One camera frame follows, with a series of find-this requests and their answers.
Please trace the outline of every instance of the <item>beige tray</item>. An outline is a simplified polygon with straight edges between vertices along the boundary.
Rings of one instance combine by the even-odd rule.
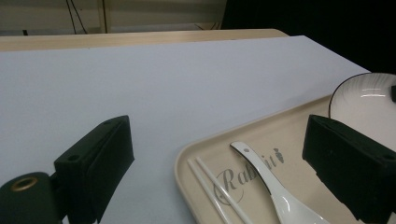
[[[238,201],[253,223],[279,223],[270,195],[251,167],[230,148],[230,143],[243,141],[261,154],[274,175],[296,198],[331,223],[358,222],[320,182],[315,171],[302,159],[304,134],[309,114],[327,116],[330,97],[325,97],[291,110],[259,119],[226,133],[185,147],[175,164],[176,181],[198,223],[221,223],[194,176],[187,159],[199,156],[220,183]],[[206,183],[213,189],[212,182]],[[242,223],[235,211],[219,196],[221,206],[233,220]]]

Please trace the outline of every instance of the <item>chopsticks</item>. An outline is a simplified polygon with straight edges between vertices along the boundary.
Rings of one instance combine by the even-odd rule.
[[[209,177],[209,179],[215,184],[215,186],[218,188],[218,190],[221,192],[221,194],[224,196],[224,198],[227,200],[227,202],[230,204],[230,206],[233,208],[233,210],[236,212],[236,214],[247,224],[252,224],[251,220],[248,218],[248,216],[245,214],[245,212],[242,210],[242,208],[235,202],[235,200],[230,196],[230,194],[227,192],[227,190],[224,189],[224,187],[220,184],[220,182],[216,179],[216,177],[213,175],[213,173],[209,170],[209,168],[206,166],[206,164],[201,160],[200,157],[196,157],[195,160],[198,162],[198,164],[201,166],[202,170],[204,173]],[[225,211],[221,208],[218,200],[216,199],[214,193],[210,190],[209,186],[206,184],[204,181],[204,178],[201,176],[200,172],[198,171],[198,168],[193,164],[191,160],[187,160],[190,168],[192,169],[192,172],[195,174],[195,177],[198,179],[200,182],[201,186],[204,188],[204,191],[206,192],[207,196],[209,197],[210,201],[215,205],[216,210],[218,211],[219,215],[221,216],[221,219],[224,221],[224,223],[232,223],[230,218],[227,216]]]

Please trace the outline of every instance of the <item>plate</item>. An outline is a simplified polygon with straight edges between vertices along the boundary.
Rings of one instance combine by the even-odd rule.
[[[395,151],[396,103],[391,99],[391,87],[395,85],[393,74],[366,73],[351,77],[334,91],[329,117]]]

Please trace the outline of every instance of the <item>spoon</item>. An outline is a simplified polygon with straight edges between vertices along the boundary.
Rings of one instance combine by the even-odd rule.
[[[329,223],[305,204],[292,196],[262,162],[256,152],[243,142],[233,142],[231,147],[239,152],[256,169],[268,188],[281,223]]]

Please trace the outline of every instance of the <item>white sheet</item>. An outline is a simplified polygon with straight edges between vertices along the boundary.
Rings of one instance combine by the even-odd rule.
[[[173,165],[207,137],[332,93],[368,72],[304,36],[0,52],[0,185],[129,115],[135,162],[103,223],[191,223]]]

